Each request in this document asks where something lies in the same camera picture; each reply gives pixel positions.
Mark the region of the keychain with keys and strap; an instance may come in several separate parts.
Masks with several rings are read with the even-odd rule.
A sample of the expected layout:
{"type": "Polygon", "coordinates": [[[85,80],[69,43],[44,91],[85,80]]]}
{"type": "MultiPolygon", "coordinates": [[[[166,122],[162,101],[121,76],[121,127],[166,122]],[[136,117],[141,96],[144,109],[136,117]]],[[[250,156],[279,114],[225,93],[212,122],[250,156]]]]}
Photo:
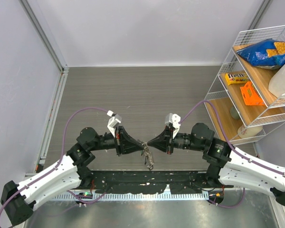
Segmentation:
{"type": "Polygon", "coordinates": [[[152,152],[150,151],[146,142],[139,141],[139,143],[143,147],[141,156],[144,157],[144,165],[146,165],[147,168],[151,171],[153,170],[153,166],[154,166],[154,159],[153,159],[152,152]]]}

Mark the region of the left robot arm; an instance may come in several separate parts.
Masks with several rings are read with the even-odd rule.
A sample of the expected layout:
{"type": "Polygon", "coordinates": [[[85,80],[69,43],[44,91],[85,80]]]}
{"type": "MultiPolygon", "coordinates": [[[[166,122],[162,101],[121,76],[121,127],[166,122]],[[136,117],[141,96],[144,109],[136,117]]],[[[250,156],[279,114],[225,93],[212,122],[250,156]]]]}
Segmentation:
{"type": "Polygon", "coordinates": [[[92,152],[109,149],[115,149],[117,155],[130,154],[143,150],[143,144],[132,138],[123,126],[103,135],[87,127],[57,162],[19,183],[12,180],[6,183],[0,202],[11,224],[23,223],[45,202],[64,191],[89,188],[92,177],[87,166],[95,159],[92,152]]]}

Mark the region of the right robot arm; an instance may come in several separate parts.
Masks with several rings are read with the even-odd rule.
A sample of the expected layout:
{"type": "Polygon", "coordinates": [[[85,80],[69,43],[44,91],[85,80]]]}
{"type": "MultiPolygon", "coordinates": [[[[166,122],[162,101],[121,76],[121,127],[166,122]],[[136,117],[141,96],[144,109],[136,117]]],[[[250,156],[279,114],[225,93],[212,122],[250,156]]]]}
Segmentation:
{"type": "Polygon", "coordinates": [[[285,207],[285,167],[254,157],[238,147],[214,136],[203,123],[192,127],[191,133],[174,133],[172,124],[148,141],[148,146],[167,154],[174,149],[200,151],[209,163],[205,181],[211,187],[219,184],[261,192],[275,198],[285,207]]]}

